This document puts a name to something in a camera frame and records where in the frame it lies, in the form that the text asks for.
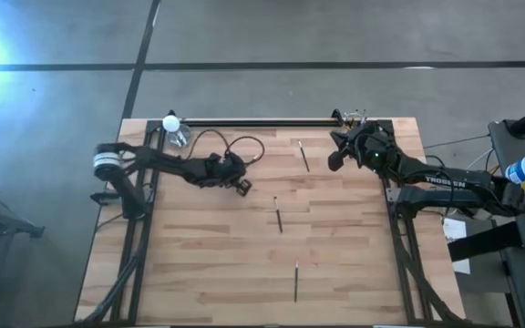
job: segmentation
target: white ball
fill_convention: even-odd
[[[166,129],[168,132],[175,132],[180,129],[180,119],[173,116],[168,115],[163,119],[163,128]]]

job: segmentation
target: small stick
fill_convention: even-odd
[[[305,161],[305,167],[307,168],[307,172],[310,172],[309,170],[309,164],[307,163],[307,157],[305,156],[305,151],[303,150],[303,145],[301,144],[301,140],[297,140],[299,142],[299,149],[301,150],[301,155],[303,155],[303,160]]]
[[[277,202],[276,196],[274,196],[274,208],[277,212],[277,220],[279,221],[279,231],[283,233],[283,224],[281,223],[281,212],[279,211],[279,203]]]
[[[295,262],[295,302],[297,302],[297,284],[299,282],[299,259]]]

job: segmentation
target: gray floor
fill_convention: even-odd
[[[135,63],[150,0],[0,0],[0,64]],[[525,60],[525,0],[163,0],[148,62]],[[72,320],[98,207],[94,146],[132,72],[0,72],[0,199],[36,224],[0,289],[0,325]],[[525,114],[525,68],[145,72],[132,117],[417,117],[423,143]],[[429,149],[464,167],[480,139]],[[482,169],[478,163],[476,169]],[[502,323],[464,291],[468,317]]]

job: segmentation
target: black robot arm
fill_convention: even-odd
[[[338,150],[328,160],[331,170],[344,165],[344,158],[355,159],[358,168],[366,166],[383,179],[400,186],[429,182],[450,190],[422,190],[411,186],[392,193],[401,216],[414,217],[425,207],[483,208],[492,214],[515,216],[524,211],[523,189],[507,179],[486,171],[451,169],[428,165],[407,156],[395,142],[394,134],[377,121],[366,121],[346,132],[333,131]]]
[[[134,157],[123,160],[121,152],[132,153]],[[205,159],[182,159],[149,147],[136,147],[124,142],[106,143],[96,148],[94,168],[95,176],[110,182],[121,197],[125,219],[138,219],[148,211],[142,188],[133,186],[129,179],[129,175],[139,169],[156,169],[177,175],[200,188],[234,187],[241,196],[246,196],[252,186],[250,181],[242,179],[246,174],[246,165],[229,150],[223,159],[215,153]]]

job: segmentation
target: wooden table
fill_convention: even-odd
[[[392,120],[397,144],[424,160],[416,120]],[[124,120],[119,140],[142,144],[146,122]],[[405,323],[382,184],[352,160],[337,172],[327,168],[335,150],[332,129],[219,128],[228,140],[251,135],[266,147],[262,160],[248,168],[253,186],[245,198],[235,190],[200,190],[180,177],[160,174],[137,323]],[[194,135],[200,130],[194,128]],[[244,141],[232,150],[249,160],[260,147]],[[223,151],[219,137],[207,133],[193,156]],[[273,196],[281,207],[283,234]],[[105,207],[99,222],[119,213],[119,205]],[[439,216],[421,214],[415,226],[428,280],[464,317]],[[77,319],[89,314],[115,281],[125,229],[126,222],[116,220],[97,232]]]

